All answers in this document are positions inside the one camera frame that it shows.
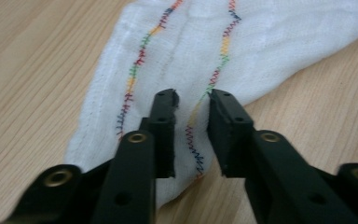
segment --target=white towel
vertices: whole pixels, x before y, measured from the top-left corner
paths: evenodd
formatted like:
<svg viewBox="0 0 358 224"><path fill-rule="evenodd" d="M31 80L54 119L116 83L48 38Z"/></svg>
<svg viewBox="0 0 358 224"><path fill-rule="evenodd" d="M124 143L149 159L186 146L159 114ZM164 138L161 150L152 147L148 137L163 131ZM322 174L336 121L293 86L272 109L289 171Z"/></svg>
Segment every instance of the white towel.
<svg viewBox="0 0 358 224"><path fill-rule="evenodd" d="M207 92L246 105L356 38L358 0L138 0L101 55L65 162L87 172L111 159L154 94L176 89L176 178L158 179L160 207L211 164Z"/></svg>

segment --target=table surface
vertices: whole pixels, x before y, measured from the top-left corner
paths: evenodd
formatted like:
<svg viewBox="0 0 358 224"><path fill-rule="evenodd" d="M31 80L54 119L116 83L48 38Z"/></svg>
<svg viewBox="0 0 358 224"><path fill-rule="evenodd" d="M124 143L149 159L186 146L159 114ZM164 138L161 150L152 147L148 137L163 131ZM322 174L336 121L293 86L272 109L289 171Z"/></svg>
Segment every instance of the table surface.
<svg viewBox="0 0 358 224"><path fill-rule="evenodd" d="M130 1L0 0L0 220L39 173L62 163L101 51ZM358 162L358 40L246 106L334 173ZM255 223L242 179L211 171L157 223Z"/></svg>

